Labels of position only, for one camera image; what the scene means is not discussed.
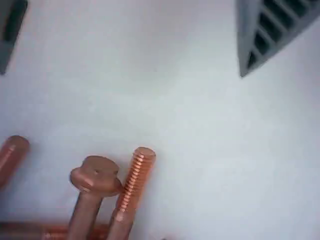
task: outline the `copper bolt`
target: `copper bolt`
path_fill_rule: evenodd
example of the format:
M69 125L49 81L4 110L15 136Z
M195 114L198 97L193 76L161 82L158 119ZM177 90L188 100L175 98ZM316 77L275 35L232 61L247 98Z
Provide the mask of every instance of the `copper bolt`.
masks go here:
M131 168L126 177L123 193L120 194L113 211L106 240L128 239L139 201L155 160L156 154L149 148L139 147L134 151Z
M104 197L117 195L122 185L119 167L108 158L89 156L81 167L71 171L70 181L80 190L70 223L67 240L88 239Z
M4 142L0 149L0 189L8 183L29 148L28 140L22 136L11 136Z
M66 240L68 226L33 222L0 222L0 240ZM89 240L104 240L108 225L94 227Z

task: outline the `vent slot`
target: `vent slot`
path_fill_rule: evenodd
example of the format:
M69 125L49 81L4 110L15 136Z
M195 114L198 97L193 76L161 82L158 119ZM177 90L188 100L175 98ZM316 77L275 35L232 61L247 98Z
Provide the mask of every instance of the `vent slot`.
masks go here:
M264 28L264 30L267 32L267 34L270 36L270 38L278 42L282 36L281 31L276 27L276 25L263 13L260 14L259 17L259 24L261 27Z
M274 0L264 0L263 4L287 30L294 25L293 19Z
M255 35L254 45L262 55L264 55L270 48L269 44L259 33Z
M306 7L299 0L284 0L285 4L291 8L300 18L306 14Z
M247 68L250 69L257 62L257 57L253 52L250 52Z

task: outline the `gray plastic part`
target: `gray plastic part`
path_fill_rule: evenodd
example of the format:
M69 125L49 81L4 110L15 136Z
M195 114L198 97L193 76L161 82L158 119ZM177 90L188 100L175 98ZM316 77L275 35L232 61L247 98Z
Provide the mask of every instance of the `gray plastic part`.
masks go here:
M320 0L237 0L241 77L266 63L319 15Z
M27 0L0 0L1 75L6 73L27 7Z

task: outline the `bolt head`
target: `bolt head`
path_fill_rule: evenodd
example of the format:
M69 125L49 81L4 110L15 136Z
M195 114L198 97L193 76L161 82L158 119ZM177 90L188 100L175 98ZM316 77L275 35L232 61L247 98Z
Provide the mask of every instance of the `bolt head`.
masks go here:
M88 156L71 171L70 181L80 191L111 197L119 194L122 184L117 178L119 167L113 161L102 156Z

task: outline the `bolt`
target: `bolt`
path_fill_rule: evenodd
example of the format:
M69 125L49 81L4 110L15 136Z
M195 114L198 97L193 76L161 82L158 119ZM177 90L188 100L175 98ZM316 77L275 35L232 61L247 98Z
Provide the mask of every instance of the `bolt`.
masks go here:
M88 239L104 197L122 190L117 178L119 167L102 156L88 156L81 167L71 171L70 181L80 190L69 223L67 240Z
M11 136L4 142L0 149L0 189L8 183L29 148L28 140L22 136Z
M149 148L138 147L134 151L123 192L112 213L106 240L128 239L139 201L155 160L156 154Z

